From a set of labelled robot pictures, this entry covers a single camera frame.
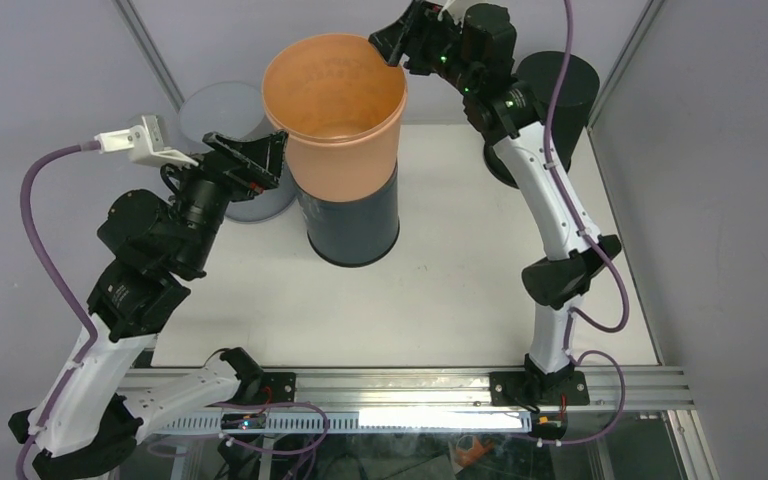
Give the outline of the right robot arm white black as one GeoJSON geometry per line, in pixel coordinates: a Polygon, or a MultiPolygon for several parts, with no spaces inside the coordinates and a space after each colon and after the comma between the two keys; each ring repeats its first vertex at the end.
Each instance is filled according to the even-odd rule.
{"type": "Polygon", "coordinates": [[[592,280],[614,269],[621,252],[588,215],[567,175],[571,148],[557,141],[556,109],[573,83],[572,53],[541,52],[527,75],[513,57],[517,32],[505,7],[476,1],[462,13],[452,3],[413,1],[368,40],[385,63],[413,75],[437,75],[461,96],[469,124],[511,175],[535,222],[543,257],[525,267],[535,329],[521,383],[506,388],[519,401],[548,405],[573,375],[572,320],[592,280]]]}

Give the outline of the black ribbed plastic bucket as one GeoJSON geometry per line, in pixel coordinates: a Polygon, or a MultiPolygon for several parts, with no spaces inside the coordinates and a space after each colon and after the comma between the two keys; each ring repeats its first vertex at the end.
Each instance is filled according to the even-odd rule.
{"type": "MultiPolygon", "coordinates": [[[[516,76],[524,80],[534,93],[536,102],[547,110],[557,81],[564,53],[562,51],[534,52],[522,59],[516,76]]],[[[571,168],[572,154],[585,128],[588,115],[600,88],[600,77],[586,60],[572,54],[556,101],[552,140],[566,172],[571,168]]]]}

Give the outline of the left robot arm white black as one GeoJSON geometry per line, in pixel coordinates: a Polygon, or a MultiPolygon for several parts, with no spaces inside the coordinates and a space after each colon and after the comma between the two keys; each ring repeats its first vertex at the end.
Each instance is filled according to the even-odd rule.
{"type": "Polygon", "coordinates": [[[199,408],[254,403],[261,366],[239,347],[224,348],[197,372],[139,394],[119,388],[132,363],[155,340],[205,276],[216,235],[233,202],[278,186],[289,136],[283,130],[244,141],[211,132],[207,152],[165,149],[147,156],[171,197],[145,189],[122,194],[109,208],[98,238],[114,258],[80,303],[46,251],[31,210],[41,169],[70,154],[134,151],[146,136],[132,127],[51,152],[26,172],[20,212],[31,246],[81,322],[81,333],[45,399],[13,414],[9,428],[21,445],[16,475],[32,467],[42,479],[88,479],[121,465],[148,436],[199,408]]]}

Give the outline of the grey plastic bucket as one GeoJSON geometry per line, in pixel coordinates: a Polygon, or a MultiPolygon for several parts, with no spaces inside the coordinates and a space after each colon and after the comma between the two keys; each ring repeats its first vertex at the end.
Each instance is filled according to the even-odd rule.
{"type": "MultiPolygon", "coordinates": [[[[254,140],[274,131],[266,119],[260,90],[234,81],[203,87],[188,97],[178,111],[178,126],[190,149],[197,153],[208,150],[202,138],[209,132],[254,140]]],[[[295,181],[284,166],[277,188],[252,200],[230,204],[226,218],[243,224],[269,221],[283,214],[296,195],[295,181]]]]}

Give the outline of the orange plastic bucket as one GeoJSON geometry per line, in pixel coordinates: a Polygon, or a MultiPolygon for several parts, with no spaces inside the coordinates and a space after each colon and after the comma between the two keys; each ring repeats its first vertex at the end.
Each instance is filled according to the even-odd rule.
{"type": "Polygon", "coordinates": [[[262,80],[267,118],[286,131],[298,186],[329,202],[378,191],[397,166],[406,76],[362,36],[332,33],[296,42],[262,80]]]}

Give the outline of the dark blue plastic bucket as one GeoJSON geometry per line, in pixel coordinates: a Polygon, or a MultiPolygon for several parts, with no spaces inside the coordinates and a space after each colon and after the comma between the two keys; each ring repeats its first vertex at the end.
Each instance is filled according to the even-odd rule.
{"type": "Polygon", "coordinates": [[[372,264],[399,232],[398,166],[382,170],[290,167],[308,241],[325,261],[347,268],[372,264]]]}

